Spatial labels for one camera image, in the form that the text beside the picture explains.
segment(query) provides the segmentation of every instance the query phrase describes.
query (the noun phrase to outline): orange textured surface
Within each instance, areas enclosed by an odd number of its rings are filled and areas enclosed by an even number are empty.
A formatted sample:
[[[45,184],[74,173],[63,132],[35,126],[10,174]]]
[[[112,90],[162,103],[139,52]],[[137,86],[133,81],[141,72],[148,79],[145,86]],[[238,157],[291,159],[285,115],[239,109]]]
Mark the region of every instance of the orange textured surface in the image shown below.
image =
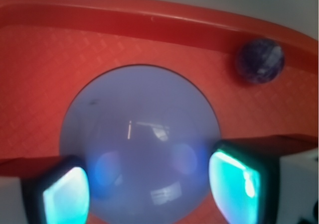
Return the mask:
[[[222,137],[318,135],[318,75],[286,66],[264,85],[236,75],[233,55],[80,30],[11,25],[0,30],[0,158],[59,154],[63,117],[78,92],[110,69],[148,63],[192,81]],[[88,223],[98,223],[90,216]],[[179,223],[225,223],[211,195]]]

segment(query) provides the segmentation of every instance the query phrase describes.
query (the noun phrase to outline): purple crystal ball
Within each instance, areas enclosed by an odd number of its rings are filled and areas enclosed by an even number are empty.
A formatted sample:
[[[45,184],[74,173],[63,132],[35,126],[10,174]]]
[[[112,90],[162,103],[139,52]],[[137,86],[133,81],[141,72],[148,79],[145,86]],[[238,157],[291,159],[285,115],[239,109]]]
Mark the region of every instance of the purple crystal ball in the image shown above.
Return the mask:
[[[236,57],[236,69],[248,82],[262,84],[275,79],[284,68],[281,46],[270,39],[256,39],[244,45]]]

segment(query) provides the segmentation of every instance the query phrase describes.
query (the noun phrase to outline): black bezel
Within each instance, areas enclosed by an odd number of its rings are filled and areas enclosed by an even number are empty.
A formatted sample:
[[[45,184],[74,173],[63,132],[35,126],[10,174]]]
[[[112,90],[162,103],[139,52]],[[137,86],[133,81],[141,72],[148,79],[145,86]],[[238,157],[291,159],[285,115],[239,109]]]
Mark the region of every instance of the black bezel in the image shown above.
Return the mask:
[[[43,192],[65,175],[73,167],[81,167],[84,163],[76,156],[66,156],[56,166],[42,175],[21,181],[23,201],[29,223],[46,224]]]
[[[258,223],[275,223],[279,201],[279,160],[242,148],[230,140],[217,142],[216,150],[228,153],[238,161],[260,173]]]

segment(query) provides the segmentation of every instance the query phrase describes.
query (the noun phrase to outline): cyan glowing screen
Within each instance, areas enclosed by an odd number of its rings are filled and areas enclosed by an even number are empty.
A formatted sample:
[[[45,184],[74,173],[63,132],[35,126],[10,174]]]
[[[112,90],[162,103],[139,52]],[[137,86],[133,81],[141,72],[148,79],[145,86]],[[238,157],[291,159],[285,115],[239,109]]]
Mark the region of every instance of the cyan glowing screen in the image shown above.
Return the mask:
[[[48,224],[84,224],[90,206],[86,172],[72,168],[43,192],[43,202]]]
[[[215,202],[231,224],[258,221],[260,174],[218,149],[209,160],[209,182]]]

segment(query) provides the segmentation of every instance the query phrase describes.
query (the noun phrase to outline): dark spot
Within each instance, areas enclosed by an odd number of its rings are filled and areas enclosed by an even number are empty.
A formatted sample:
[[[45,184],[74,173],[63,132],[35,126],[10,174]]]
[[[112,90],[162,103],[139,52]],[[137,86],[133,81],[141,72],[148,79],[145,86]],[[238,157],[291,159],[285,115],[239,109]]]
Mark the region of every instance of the dark spot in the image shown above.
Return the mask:
[[[99,99],[93,99],[89,102],[90,106],[96,105],[100,100]]]

